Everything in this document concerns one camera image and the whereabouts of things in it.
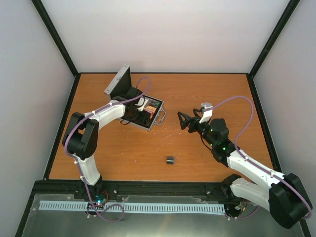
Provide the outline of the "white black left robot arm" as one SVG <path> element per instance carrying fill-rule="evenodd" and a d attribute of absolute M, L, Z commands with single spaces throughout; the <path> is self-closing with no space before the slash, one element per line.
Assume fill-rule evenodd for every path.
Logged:
<path fill-rule="evenodd" d="M 85 192 L 91 198 L 99 198 L 103 192 L 102 185 L 98 183 L 101 175 L 94 159 L 99 130 L 116 119 L 140 111 L 145 105 L 144 96 L 145 92 L 131 87 L 127 94 L 116 96 L 94 111 L 71 115 L 62 144 L 65 154 L 74 158 L 80 179 L 87 184 Z"/>

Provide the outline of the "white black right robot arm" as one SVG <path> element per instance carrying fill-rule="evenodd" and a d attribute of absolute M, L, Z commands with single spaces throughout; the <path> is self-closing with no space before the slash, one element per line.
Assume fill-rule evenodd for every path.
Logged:
<path fill-rule="evenodd" d="M 227 198 L 246 199 L 267 210 L 286 229 L 312 214 L 313 206 L 300 178 L 266 167 L 248 156 L 229 139 L 229 129 L 222 118 L 211 118 L 206 109 L 194 109 L 194 117 L 178 112 L 181 129 L 198 133 L 213 157 L 243 174 L 229 176 L 224 194 Z"/>

